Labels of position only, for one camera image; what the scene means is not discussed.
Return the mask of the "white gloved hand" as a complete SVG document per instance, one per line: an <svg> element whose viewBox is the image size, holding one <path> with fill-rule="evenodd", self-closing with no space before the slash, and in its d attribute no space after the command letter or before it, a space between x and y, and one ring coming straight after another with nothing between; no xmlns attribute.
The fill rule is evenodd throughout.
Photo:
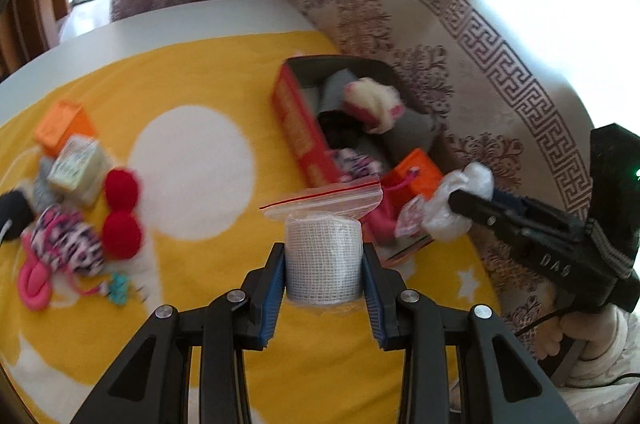
<svg viewBox="0 0 640 424"><path fill-rule="evenodd" d="M559 354L563 337L584 340L585 348L570 366L566 385L599 387L616 378L639 373L639 316L608 305L600 313L567 314L538 326L534 340L537 359Z"/></svg>

